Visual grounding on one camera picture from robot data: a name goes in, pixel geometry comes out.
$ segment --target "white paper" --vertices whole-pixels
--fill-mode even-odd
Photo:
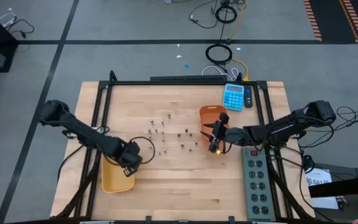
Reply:
[[[325,172],[322,169],[313,169],[310,173],[306,174],[306,181],[309,186],[331,183],[333,180],[329,170]],[[314,208],[330,208],[338,209],[338,204],[335,197],[321,197],[312,198],[311,204]]]

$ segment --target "blue calculator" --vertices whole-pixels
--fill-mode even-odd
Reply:
[[[244,102],[244,87],[226,84],[224,86],[223,106],[229,110],[242,111]]]

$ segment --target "wooden table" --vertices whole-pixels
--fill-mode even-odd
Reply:
[[[84,82],[81,87],[75,115],[86,124],[91,123],[97,87],[98,82]],[[92,219],[145,220],[145,216],[151,215],[153,220],[226,221],[228,216],[235,216],[236,221],[247,220],[239,147],[233,147],[224,156],[217,156],[210,153],[208,146],[201,141],[199,109],[204,105],[221,105],[223,90],[223,85],[114,86],[107,122],[111,130],[107,134],[128,141],[135,136],[148,136],[147,128],[163,129],[165,142],[162,142],[161,134],[155,133],[153,142],[158,151],[162,152],[165,147],[167,153],[162,152],[161,156],[157,153],[152,162],[141,165],[135,174],[134,188],[127,192],[104,192],[100,172]],[[283,83],[268,82],[268,90],[274,118],[289,114]],[[265,103],[261,101],[266,121]],[[259,124],[256,106],[244,108],[241,112],[228,111],[228,115],[230,127]],[[155,121],[154,126],[151,126],[150,119]],[[184,134],[185,127],[193,133],[192,137]],[[177,137],[179,131],[182,133],[180,138]],[[146,141],[142,144],[140,154],[146,160],[151,152]],[[69,140],[66,156],[78,146],[77,140]],[[298,149],[294,139],[289,140],[288,146]],[[58,214],[78,189],[84,156],[85,150],[78,152],[63,167],[51,215]],[[282,149],[282,156],[301,163],[299,154],[288,149]],[[314,211],[300,195],[300,168],[285,161],[283,164],[290,192],[314,216]],[[302,191],[310,203],[305,175],[302,179]],[[277,190],[282,217],[286,217],[282,193],[278,187]],[[87,201],[88,192],[84,194],[84,202]],[[82,206],[82,215],[85,207],[86,203]]]

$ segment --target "gray floor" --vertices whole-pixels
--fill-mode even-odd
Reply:
[[[0,16],[12,7],[20,18],[35,26],[35,32],[27,39],[58,40],[72,2],[0,0]],[[221,24],[204,30],[188,20],[188,13],[202,2],[206,1],[168,6],[162,0],[80,0],[68,39],[217,39]],[[213,22],[208,12],[206,7],[194,15],[208,25]],[[224,38],[231,32],[232,26],[225,27]],[[303,3],[292,0],[250,0],[236,38],[314,39]],[[66,45],[47,99],[65,101],[74,111],[81,82],[107,79],[111,69],[119,80],[198,75],[210,64],[204,55],[206,47],[201,44]],[[0,74],[0,206],[56,48],[56,45],[21,45],[11,71]],[[313,100],[328,100],[333,108],[346,105],[358,110],[358,45],[248,44],[232,45],[231,49],[235,58],[249,66],[251,80],[283,81],[292,110]],[[236,63],[228,67],[242,69]],[[300,144],[317,136],[308,134]],[[37,128],[6,222],[48,218],[66,143],[59,130]],[[358,124],[307,152],[319,163],[358,167]]]

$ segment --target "power strip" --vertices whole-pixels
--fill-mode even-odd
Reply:
[[[248,220],[274,220],[266,155],[247,148],[241,149],[241,155]]]

